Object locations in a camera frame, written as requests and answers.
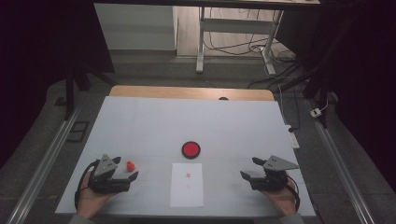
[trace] hand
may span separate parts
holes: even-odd
[[[88,188],[90,174],[91,172],[88,172],[82,181],[77,209],[77,215],[87,219],[93,217],[105,205],[109,198],[116,195],[115,193],[95,193],[92,189]]]
[[[295,189],[295,185],[288,178],[288,185]],[[271,201],[273,206],[282,213],[283,216],[296,214],[295,199],[293,194],[288,189],[281,189],[278,191],[261,191]]]

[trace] white wall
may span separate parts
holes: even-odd
[[[94,5],[108,49],[176,49],[176,7]]]

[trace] small red object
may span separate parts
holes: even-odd
[[[127,169],[129,172],[134,171],[134,163],[131,162],[131,161],[127,161],[127,162],[126,162],[126,169]]]
[[[199,153],[201,152],[201,148],[196,142],[187,142],[181,148],[181,152],[183,153],[184,157],[192,160],[199,156]]]

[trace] red button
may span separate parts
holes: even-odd
[[[184,157],[191,160],[199,156],[199,153],[201,152],[201,148],[196,142],[187,142],[183,145],[181,151]]]

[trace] white paper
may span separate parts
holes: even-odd
[[[171,207],[204,206],[201,163],[173,163]]]

